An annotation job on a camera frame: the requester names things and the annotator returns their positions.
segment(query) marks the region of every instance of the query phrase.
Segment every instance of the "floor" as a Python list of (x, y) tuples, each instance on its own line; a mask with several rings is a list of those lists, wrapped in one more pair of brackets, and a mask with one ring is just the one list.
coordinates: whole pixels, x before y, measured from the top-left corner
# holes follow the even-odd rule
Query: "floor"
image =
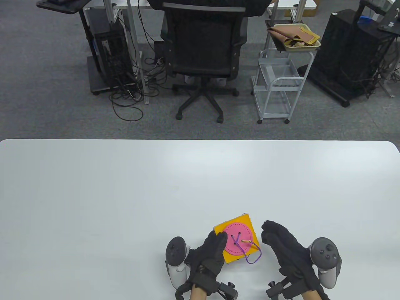
[[(355, 9), (358, 0), (321, 0), (316, 17), (305, 22), (318, 34), (332, 12)], [(142, 11), (151, 35), (160, 32), (160, 12)], [(370, 99), (354, 100), (349, 108), (306, 83), (290, 124), (282, 120), (256, 123), (250, 76), (256, 72), (257, 52), (265, 41), (265, 17), (251, 18), (248, 43), (242, 47), (238, 78), (230, 82), (238, 98), (217, 97), (225, 121), (201, 100), (175, 120), (187, 98), (168, 90), (140, 104), (144, 118), (118, 119), (108, 94), (93, 96), (88, 87), (86, 56), (90, 54), (78, 15), (36, 8), (34, 0), (0, 2), (0, 140), (7, 138), (112, 138), (112, 139), (278, 139), (278, 140), (389, 140), (400, 147), (399, 97), (391, 99), (378, 89)], [(143, 31), (138, 30), (144, 42)], [(126, 118), (138, 115), (119, 110)]]

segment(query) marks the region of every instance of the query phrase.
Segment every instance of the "metal pole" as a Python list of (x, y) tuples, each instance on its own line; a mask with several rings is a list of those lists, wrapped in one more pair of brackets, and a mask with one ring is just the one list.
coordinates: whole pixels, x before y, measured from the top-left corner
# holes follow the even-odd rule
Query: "metal pole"
[[(272, 9), (272, 14), (271, 14), (271, 18), (270, 18), (270, 26), (271, 27), (273, 27), (274, 23), (275, 23), (276, 12), (278, 11), (278, 3), (279, 3), (279, 0), (276, 0), (276, 2), (274, 3), (274, 8)], [(269, 44), (270, 44), (270, 33), (267, 32), (267, 38), (265, 40), (264, 50), (268, 49)]]
[(297, 6), (297, 10), (296, 10), (296, 17), (293, 20), (295, 23), (301, 22), (301, 19), (302, 19), (303, 14), (304, 14), (304, 9), (306, 7), (306, 2), (307, 2), (307, 0), (300, 0), (299, 1), (299, 4)]
[(148, 97), (149, 91), (146, 86), (146, 81), (144, 79), (144, 74), (143, 74), (143, 66), (142, 66), (142, 59), (140, 57), (138, 37), (136, 35), (135, 23), (133, 20), (133, 10), (132, 10), (132, 6), (130, 4), (130, 0), (126, 0), (126, 3), (128, 5), (128, 19), (129, 19), (130, 32), (132, 33), (133, 45), (136, 49), (135, 60), (136, 60), (137, 66), (139, 67), (140, 79), (142, 80), (142, 86), (143, 86), (143, 92), (144, 92), (144, 104), (149, 104), (150, 103), (149, 97)]
[(106, 9), (106, 14), (109, 23), (115, 23), (114, 18), (114, 8), (112, 7), (111, 0), (103, 0), (104, 8)]

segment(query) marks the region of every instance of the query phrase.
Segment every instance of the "pink felt circle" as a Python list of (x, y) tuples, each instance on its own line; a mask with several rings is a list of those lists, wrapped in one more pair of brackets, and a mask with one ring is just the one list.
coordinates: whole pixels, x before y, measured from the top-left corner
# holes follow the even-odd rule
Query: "pink felt circle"
[(228, 241), (226, 243), (225, 250), (229, 254), (243, 255), (243, 252), (242, 250), (240, 250), (238, 245), (234, 244), (235, 240), (238, 238), (239, 232), (240, 232), (238, 241), (239, 246), (244, 250), (245, 253), (247, 253), (250, 250), (252, 244), (242, 242), (242, 240), (250, 240), (250, 241), (253, 240), (253, 234), (250, 228), (248, 228), (248, 226), (246, 226), (243, 223), (232, 223), (228, 225), (224, 229), (224, 231), (228, 234)]

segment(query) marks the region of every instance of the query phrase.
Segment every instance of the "black mesh chair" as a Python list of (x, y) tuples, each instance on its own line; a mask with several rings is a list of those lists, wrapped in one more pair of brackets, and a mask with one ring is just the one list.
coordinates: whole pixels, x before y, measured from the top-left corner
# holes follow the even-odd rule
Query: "black mesh chair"
[(224, 121), (222, 109), (211, 93), (238, 96), (235, 88), (210, 88), (211, 78), (233, 80), (238, 75), (240, 47), (247, 41), (245, 8), (194, 6), (162, 3), (164, 21), (161, 38), (164, 40), (166, 71), (169, 76), (183, 74), (200, 78), (200, 85), (174, 84), (173, 90), (192, 90), (194, 94), (180, 106), (182, 111), (200, 96), (217, 110), (218, 123)]

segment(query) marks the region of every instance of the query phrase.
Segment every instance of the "black glove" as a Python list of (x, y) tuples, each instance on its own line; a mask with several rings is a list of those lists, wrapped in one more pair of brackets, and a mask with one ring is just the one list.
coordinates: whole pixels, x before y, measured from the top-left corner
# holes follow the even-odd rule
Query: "black glove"
[(284, 226), (278, 223), (266, 221), (261, 228), (262, 242), (271, 246), (281, 266), (279, 272), (292, 284), (285, 289), (284, 297), (293, 298), (309, 290), (316, 290), (322, 300), (329, 300), (315, 275), (309, 249), (303, 247)]
[(188, 257), (185, 259), (185, 264), (190, 266), (189, 278), (176, 290), (176, 299), (182, 299), (182, 294), (191, 290), (193, 284), (202, 288), (208, 296), (218, 291), (220, 284), (216, 279), (224, 265), (222, 252), (227, 240), (226, 232), (216, 235), (212, 231), (200, 247), (189, 250)]

